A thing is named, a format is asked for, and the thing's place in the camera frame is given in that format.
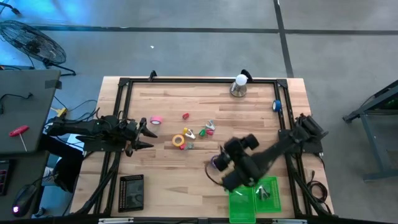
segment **red block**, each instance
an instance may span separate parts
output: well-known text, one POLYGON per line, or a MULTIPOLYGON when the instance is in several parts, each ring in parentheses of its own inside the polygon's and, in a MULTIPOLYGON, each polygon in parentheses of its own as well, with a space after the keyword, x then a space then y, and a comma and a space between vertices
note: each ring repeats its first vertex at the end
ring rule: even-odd
POLYGON ((211 130, 211 129, 207 129, 207 130, 206 130, 206 133, 207 133, 208 135, 213 135, 213 134, 214 134, 214 131, 211 130))
POLYGON ((185 146, 187 146, 186 144, 182 144, 182 146, 180 146, 180 150, 184 150, 185 146))
POLYGON ((189 113, 185 113, 182 115, 182 119, 188 119, 189 118, 189 113))

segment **concrete floor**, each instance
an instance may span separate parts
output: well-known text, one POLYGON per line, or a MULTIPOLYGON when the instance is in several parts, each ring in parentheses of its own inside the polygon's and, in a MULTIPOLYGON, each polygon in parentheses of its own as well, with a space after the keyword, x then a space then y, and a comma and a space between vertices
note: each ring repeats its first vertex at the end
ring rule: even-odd
MULTIPOLYGON (((10 0, 0 20, 29 24, 116 27, 211 27, 277 29, 272 0, 10 0)), ((286 29, 397 30, 394 0, 279 0, 286 29)), ((47 31, 67 53, 57 96, 67 106, 96 99, 105 75, 286 77, 279 34, 47 31)), ((314 118, 329 131, 323 140, 330 194, 337 215, 396 222, 398 178, 365 184, 377 171, 362 124, 342 116, 397 79, 396 35, 287 35, 295 77, 304 78, 314 118)), ((0 42, 0 63, 29 59, 0 42)), ((34 61, 37 68, 42 68, 34 61)), ((85 105, 71 115, 91 110, 85 105)))

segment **small toy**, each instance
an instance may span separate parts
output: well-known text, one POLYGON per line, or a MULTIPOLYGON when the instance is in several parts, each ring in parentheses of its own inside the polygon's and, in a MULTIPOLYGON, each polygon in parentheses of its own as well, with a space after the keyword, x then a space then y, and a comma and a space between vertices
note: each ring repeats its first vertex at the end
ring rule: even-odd
POLYGON ((195 135, 193 134, 192 129, 188 129, 188 131, 185 132, 185 136, 188 138, 192 138, 192 139, 196 138, 195 135))
POLYGON ((182 144, 181 146, 180 146, 180 150, 184 150, 185 148, 186 148, 186 144, 182 144))
POLYGON ((269 192, 267 192, 263 186, 260 186, 256 192, 260 200, 267 200, 271 196, 269 192))
POLYGON ((202 137, 203 137, 205 134, 206 134, 206 130, 204 130, 204 129, 202 129, 202 130, 199 132, 199 135, 202 136, 202 137))
POLYGON ((173 145, 180 147, 184 144, 185 140, 184 137, 181 134, 176 134, 173 139, 172 139, 173 145))
POLYGON ((214 122, 213 120, 209 120, 210 125, 206 124, 206 128, 211 129, 211 130, 215 130, 216 127, 214 126, 214 122))
POLYGON ((206 130, 206 133, 207 133, 208 135, 213 135, 213 134, 214 134, 214 131, 211 130, 211 129, 207 129, 207 130, 206 130))
POLYGON ((188 119, 189 118, 189 113, 185 113, 182 115, 182 119, 188 119))
POLYGON ((194 148, 193 142, 187 142, 185 149, 193 149, 193 148, 194 148))

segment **green plastic basket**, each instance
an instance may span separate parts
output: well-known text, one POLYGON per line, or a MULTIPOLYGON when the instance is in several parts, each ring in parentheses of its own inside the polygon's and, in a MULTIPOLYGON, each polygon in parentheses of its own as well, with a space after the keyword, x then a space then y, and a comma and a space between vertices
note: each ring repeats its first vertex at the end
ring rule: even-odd
POLYGON ((282 205, 280 204, 277 177, 266 177, 261 179, 254 187, 254 198, 256 204, 256 212, 261 212, 261 213, 281 212, 282 205), (264 190, 270 193, 269 198, 265 200, 260 199, 258 195, 260 186, 262 186, 264 190))
POLYGON ((252 187, 238 187, 229 193, 229 222, 255 223, 254 194, 252 187))

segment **blue object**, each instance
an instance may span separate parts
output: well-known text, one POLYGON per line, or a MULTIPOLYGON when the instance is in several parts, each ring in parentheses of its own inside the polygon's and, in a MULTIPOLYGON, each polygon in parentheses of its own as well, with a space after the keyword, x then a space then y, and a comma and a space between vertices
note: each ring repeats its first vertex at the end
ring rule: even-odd
POLYGON ((282 108, 282 103, 280 102, 280 100, 274 100, 274 102, 272 102, 272 110, 274 112, 280 111, 281 108, 282 108))

